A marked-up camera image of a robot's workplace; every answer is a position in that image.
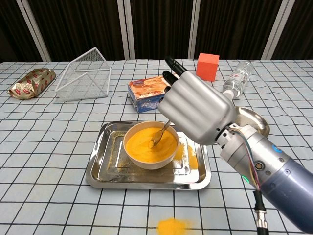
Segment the white wire basket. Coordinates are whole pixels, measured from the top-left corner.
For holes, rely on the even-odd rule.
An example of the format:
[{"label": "white wire basket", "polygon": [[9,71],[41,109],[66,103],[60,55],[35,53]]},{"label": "white wire basket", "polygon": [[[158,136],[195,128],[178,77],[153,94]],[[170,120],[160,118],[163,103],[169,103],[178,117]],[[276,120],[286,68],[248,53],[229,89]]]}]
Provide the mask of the white wire basket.
[{"label": "white wire basket", "polygon": [[65,68],[55,89],[64,101],[108,97],[111,66],[94,47]]}]

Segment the orange cube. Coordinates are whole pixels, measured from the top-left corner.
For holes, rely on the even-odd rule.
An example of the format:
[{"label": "orange cube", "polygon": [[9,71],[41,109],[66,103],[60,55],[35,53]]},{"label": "orange cube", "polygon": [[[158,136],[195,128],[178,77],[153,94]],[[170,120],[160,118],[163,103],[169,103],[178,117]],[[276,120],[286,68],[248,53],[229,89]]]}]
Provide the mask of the orange cube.
[{"label": "orange cube", "polygon": [[215,81],[219,55],[200,53],[196,74],[204,81]]}]

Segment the metal tray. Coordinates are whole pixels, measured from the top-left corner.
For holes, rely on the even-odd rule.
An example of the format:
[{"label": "metal tray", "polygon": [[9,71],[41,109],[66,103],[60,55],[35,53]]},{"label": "metal tray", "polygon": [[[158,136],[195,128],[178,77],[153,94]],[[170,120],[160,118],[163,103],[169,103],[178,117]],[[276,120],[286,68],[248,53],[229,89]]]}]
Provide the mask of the metal tray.
[{"label": "metal tray", "polygon": [[[86,173],[87,182],[95,188],[201,189],[211,180],[206,146],[194,143],[178,133],[185,151],[181,160],[173,160],[158,170],[145,170],[131,162],[123,147],[126,132],[138,122],[111,122],[101,127]],[[197,155],[198,169],[189,167],[187,146]]]}]

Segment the plastic bottle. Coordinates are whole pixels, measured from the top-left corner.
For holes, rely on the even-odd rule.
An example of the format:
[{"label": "plastic bottle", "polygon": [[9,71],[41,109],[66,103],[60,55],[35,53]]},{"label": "plastic bottle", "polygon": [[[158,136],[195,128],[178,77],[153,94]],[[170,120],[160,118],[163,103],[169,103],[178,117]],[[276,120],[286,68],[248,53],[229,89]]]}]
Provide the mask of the plastic bottle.
[{"label": "plastic bottle", "polygon": [[253,71],[254,67],[250,62],[240,62],[223,84],[223,94],[229,99],[240,96]]}]

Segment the black curtain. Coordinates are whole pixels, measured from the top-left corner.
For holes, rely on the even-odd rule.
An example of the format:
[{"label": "black curtain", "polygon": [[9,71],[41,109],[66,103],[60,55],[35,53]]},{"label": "black curtain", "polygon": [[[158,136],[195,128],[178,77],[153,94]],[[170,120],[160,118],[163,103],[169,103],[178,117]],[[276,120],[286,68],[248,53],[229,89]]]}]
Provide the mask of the black curtain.
[{"label": "black curtain", "polygon": [[272,59],[313,59],[313,1],[295,1]]},{"label": "black curtain", "polygon": [[15,0],[0,0],[0,63],[42,61]]},{"label": "black curtain", "polygon": [[53,61],[71,61],[93,47],[124,59],[115,0],[28,0]]},{"label": "black curtain", "polygon": [[203,0],[195,59],[201,52],[221,59],[261,59],[282,0]]},{"label": "black curtain", "polygon": [[187,58],[192,4],[192,0],[131,0],[136,58]]}]

